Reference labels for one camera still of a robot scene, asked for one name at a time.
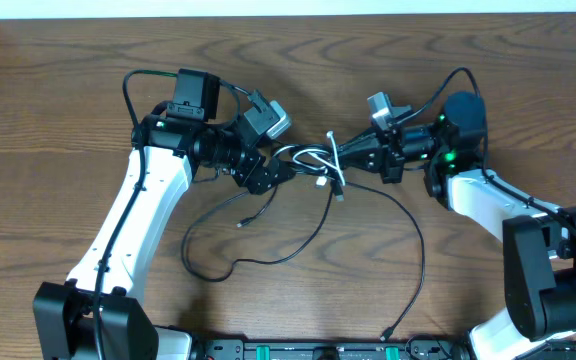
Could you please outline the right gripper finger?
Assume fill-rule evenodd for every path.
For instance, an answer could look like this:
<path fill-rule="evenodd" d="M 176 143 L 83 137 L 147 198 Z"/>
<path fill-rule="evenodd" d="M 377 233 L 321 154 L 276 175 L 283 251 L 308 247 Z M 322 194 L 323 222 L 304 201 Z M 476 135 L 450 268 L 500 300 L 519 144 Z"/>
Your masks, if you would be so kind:
<path fill-rule="evenodd" d="M 378 154 L 382 149 L 383 133 L 370 127 L 339 146 L 339 155 Z"/>
<path fill-rule="evenodd" d="M 356 168 L 369 173 L 379 173 L 384 161 L 382 151 L 345 151 L 339 155 L 342 168 Z"/>

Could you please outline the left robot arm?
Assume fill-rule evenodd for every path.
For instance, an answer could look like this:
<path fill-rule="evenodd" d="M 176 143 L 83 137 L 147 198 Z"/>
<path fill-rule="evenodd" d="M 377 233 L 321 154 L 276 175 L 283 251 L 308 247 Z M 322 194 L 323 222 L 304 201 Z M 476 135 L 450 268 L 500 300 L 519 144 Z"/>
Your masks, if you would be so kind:
<path fill-rule="evenodd" d="M 244 89 L 190 69 L 172 77 L 172 99 L 132 121 L 127 172 L 92 245 L 64 283 L 44 282 L 35 295 L 33 313 L 46 359 L 199 357 L 189 333 L 153 325 L 143 309 L 150 265 L 173 209 L 200 166 L 227 170 L 251 194 L 295 175 L 258 151 L 291 126 L 277 101 L 259 91 L 247 93 L 248 111 L 214 124 L 220 89 L 234 97 Z"/>

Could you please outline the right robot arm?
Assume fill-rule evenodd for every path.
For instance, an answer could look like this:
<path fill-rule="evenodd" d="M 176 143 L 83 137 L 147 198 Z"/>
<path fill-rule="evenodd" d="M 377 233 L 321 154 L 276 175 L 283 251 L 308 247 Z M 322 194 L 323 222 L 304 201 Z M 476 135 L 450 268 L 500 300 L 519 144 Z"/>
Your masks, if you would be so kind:
<path fill-rule="evenodd" d="M 486 109 L 478 93 L 447 98 L 437 119 L 407 126 L 410 107 L 369 98 L 372 125 L 335 150 L 343 168 L 401 181 L 421 162 L 428 195 L 502 244 L 505 307 L 452 345 L 452 359 L 561 358 L 576 351 L 576 207 L 534 198 L 487 166 Z"/>

